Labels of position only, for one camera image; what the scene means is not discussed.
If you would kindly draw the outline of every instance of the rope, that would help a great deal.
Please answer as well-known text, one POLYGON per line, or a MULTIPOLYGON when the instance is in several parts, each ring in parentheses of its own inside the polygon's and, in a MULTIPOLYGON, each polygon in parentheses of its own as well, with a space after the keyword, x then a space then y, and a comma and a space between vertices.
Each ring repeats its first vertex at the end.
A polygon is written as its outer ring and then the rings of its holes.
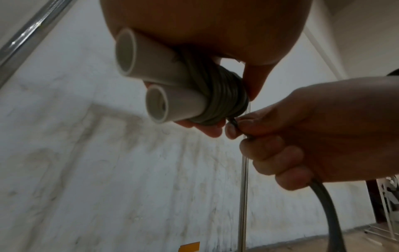
MULTIPOLYGON (((210 100, 206 110, 190 121, 214 125, 221 119, 228 118, 228 121, 238 128, 234 118, 244 113, 249 103, 242 79, 190 46, 180 46, 177 51, 188 66, 198 90, 210 100)), ((346 252, 337 212, 327 189, 317 180, 312 180, 309 186, 326 214, 329 232, 327 252, 346 252)))

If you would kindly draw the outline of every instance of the pipe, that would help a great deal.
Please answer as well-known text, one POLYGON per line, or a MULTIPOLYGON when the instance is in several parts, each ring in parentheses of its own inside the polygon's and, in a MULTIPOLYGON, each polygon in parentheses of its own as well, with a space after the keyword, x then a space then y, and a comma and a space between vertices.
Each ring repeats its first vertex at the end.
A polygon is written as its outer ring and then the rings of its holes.
POLYGON ((205 111, 208 99, 195 89, 187 66, 171 48, 123 29, 116 37, 115 57, 122 75, 160 84, 150 86, 145 97, 155 123, 184 120, 205 111))

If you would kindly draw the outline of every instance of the coiled cord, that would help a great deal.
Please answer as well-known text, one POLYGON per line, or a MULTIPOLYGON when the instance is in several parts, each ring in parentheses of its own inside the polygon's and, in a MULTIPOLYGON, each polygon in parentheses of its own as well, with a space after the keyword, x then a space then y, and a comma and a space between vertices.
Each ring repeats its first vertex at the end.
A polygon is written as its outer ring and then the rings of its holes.
MULTIPOLYGON (((236 73, 197 53, 190 46, 180 46, 177 51, 188 66, 198 90, 210 100, 205 112, 191 118, 190 121, 213 125, 228 118, 228 121, 238 128, 234 118, 244 113, 249 103, 242 79, 236 73)), ((312 180, 309 186, 321 202, 327 218, 329 232, 327 252, 346 252, 337 212, 327 189, 316 179, 312 180)))

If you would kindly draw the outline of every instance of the pinky finger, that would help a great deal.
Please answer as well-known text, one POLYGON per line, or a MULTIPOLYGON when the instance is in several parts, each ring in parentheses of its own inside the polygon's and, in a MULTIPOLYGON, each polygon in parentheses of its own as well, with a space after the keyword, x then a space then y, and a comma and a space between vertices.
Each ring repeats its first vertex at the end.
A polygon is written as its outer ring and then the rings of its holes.
POLYGON ((314 177, 306 166, 300 165, 276 175, 277 184, 288 191, 305 188, 314 177))

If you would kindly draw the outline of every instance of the floor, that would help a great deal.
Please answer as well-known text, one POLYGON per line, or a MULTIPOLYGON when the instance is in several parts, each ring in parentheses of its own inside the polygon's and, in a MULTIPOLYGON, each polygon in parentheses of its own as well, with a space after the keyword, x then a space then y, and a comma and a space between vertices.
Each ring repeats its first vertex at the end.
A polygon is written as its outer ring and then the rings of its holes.
MULTIPOLYGON (((347 252, 394 252, 399 251, 399 243, 382 237, 353 231, 345 234, 347 252)), ((327 250, 327 238, 302 241, 275 248, 258 248, 248 252, 324 252, 327 250)))

